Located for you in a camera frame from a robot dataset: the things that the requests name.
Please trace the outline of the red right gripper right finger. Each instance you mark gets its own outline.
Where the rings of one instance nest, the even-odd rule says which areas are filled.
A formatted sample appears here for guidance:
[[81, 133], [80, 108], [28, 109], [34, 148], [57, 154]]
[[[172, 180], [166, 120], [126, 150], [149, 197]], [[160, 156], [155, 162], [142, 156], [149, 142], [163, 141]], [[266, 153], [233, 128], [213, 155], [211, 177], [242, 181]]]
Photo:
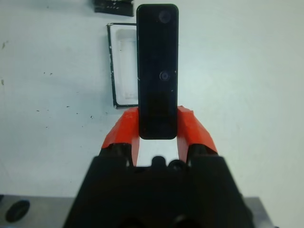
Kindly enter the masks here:
[[177, 110], [177, 146], [179, 161], [185, 166], [197, 156], [218, 156], [210, 133], [194, 112], [184, 106], [178, 106]]

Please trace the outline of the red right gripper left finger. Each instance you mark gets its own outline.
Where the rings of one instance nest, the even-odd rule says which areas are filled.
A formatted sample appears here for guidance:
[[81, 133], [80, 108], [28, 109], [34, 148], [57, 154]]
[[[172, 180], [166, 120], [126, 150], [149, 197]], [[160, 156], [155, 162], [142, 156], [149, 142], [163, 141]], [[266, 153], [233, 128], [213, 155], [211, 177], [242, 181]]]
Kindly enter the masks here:
[[131, 166], [137, 165], [139, 153], [139, 114], [132, 107], [122, 114], [105, 137], [100, 156], [125, 157]]

